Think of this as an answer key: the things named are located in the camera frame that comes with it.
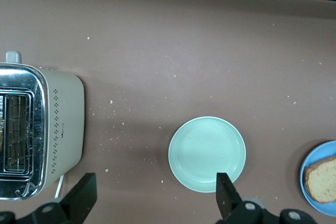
white cord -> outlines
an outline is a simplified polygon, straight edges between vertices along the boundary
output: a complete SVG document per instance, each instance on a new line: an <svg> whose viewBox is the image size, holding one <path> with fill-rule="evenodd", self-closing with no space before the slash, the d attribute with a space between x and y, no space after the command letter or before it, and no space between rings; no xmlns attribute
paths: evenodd
<svg viewBox="0 0 336 224"><path fill-rule="evenodd" d="M61 191L63 179L64 179L64 174L59 178L59 182L58 182L58 186L57 186L57 190L56 190L56 194L55 194L55 199L58 198L58 196L59 196L59 192Z"/></svg>

blue plate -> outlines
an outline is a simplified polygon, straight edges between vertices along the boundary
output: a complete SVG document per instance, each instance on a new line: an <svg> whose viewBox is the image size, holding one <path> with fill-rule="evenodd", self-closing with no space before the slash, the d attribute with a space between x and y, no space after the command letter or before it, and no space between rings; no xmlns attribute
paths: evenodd
<svg viewBox="0 0 336 224"><path fill-rule="evenodd" d="M303 192L303 195L307 201L318 211L325 215L336 217L336 202L330 203L319 203L313 200L309 193L306 191L304 182L303 182L303 171L305 167L309 166L311 163L314 163L322 158L332 156L336 153L336 140L329 141L324 144L316 147L304 160L301 171L300 171L300 185Z"/></svg>
<svg viewBox="0 0 336 224"><path fill-rule="evenodd" d="M202 193L216 191L217 173L232 182L246 160L245 143L229 122L212 116L195 118L174 134L168 151L170 168L181 184Z"/></svg>

toaster logo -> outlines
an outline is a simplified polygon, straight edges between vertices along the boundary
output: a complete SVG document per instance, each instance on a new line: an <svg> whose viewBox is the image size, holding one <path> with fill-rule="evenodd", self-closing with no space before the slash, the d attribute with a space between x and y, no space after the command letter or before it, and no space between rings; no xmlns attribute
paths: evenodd
<svg viewBox="0 0 336 224"><path fill-rule="evenodd" d="M61 133L61 138L64 137L64 123L62 123L62 133Z"/></svg>

mint green plate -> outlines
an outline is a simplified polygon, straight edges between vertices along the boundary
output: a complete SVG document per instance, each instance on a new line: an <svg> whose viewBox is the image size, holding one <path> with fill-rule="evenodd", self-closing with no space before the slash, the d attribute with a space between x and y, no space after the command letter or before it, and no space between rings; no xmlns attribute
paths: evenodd
<svg viewBox="0 0 336 224"><path fill-rule="evenodd" d="M212 116L192 119L174 134L168 151L170 168L182 185L201 193L216 191L216 174L234 182L246 160L241 134L229 122Z"/></svg>

brown tabletop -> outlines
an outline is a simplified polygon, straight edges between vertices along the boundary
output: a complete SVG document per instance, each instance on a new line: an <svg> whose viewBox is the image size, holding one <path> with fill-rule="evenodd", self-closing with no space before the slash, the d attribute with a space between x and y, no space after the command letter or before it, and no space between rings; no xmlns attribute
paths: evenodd
<svg viewBox="0 0 336 224"><path fill-rule="evenodd" d="M86 90L83 157L61 195L97 173L86 223L215 223L215 194L180 184L171 137L198 116L240 131L241 196L279 215L312 208L299 169L336 138L336 4L322 0L0 0L0 54L70 71ZM53 197L1 201L20 217Z"/></svg>

